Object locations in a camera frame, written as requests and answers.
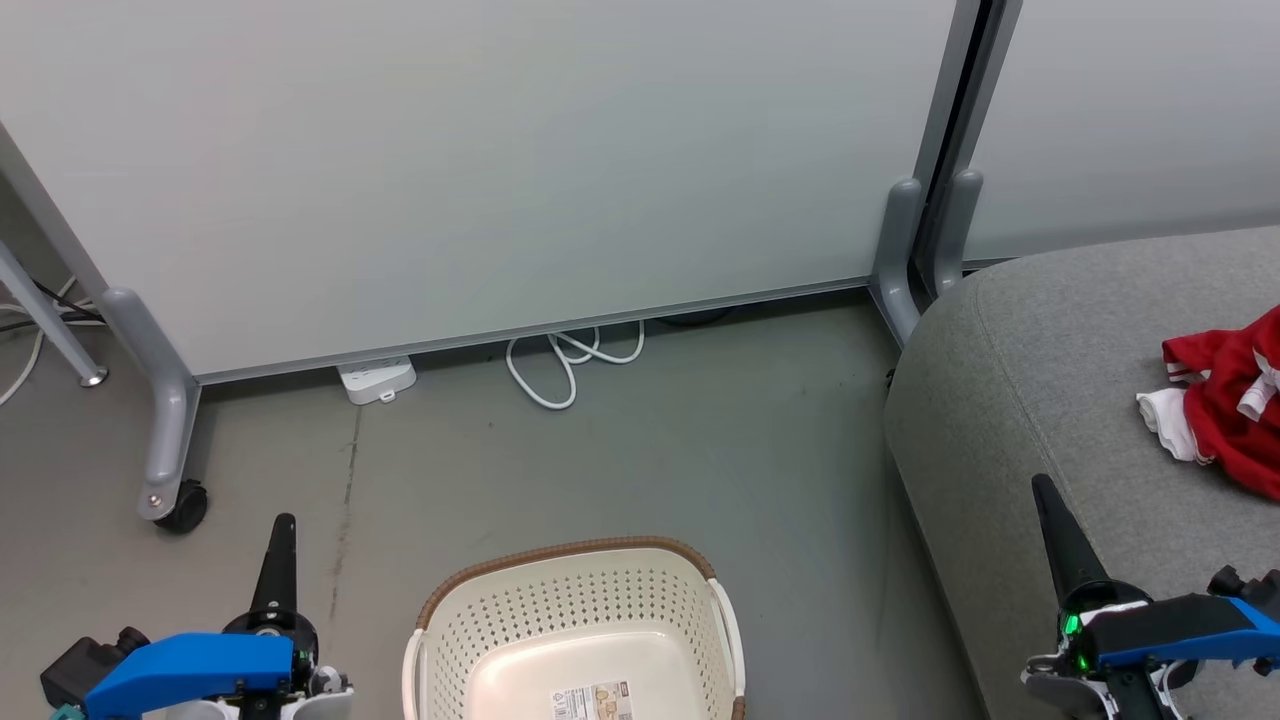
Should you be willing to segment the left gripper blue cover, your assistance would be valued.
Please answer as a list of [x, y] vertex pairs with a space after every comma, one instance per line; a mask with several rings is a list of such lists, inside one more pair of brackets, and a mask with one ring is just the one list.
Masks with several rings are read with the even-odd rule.
[[183, 633], [125, 656], [88, 691], [87, 719], [351, 719], [353, 685], [323, 665], [297, 611], [297, 534], [275, 516], [250, 612], [223, 633]]

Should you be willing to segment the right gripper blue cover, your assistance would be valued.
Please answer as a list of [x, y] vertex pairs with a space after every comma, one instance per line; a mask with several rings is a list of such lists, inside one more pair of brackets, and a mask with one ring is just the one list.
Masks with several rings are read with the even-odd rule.
[[1174, 691], [1207, 662], [1277, 670], [1272, 578], [1217, 578], [1207, 594], [1152, 600], [1110, 580], [1050, 475], [1033, 475], [1030, 488], [1060, 606], [1056, 652], [1021, 673], [1032, 697], [1075, 719], [1181, 719]]

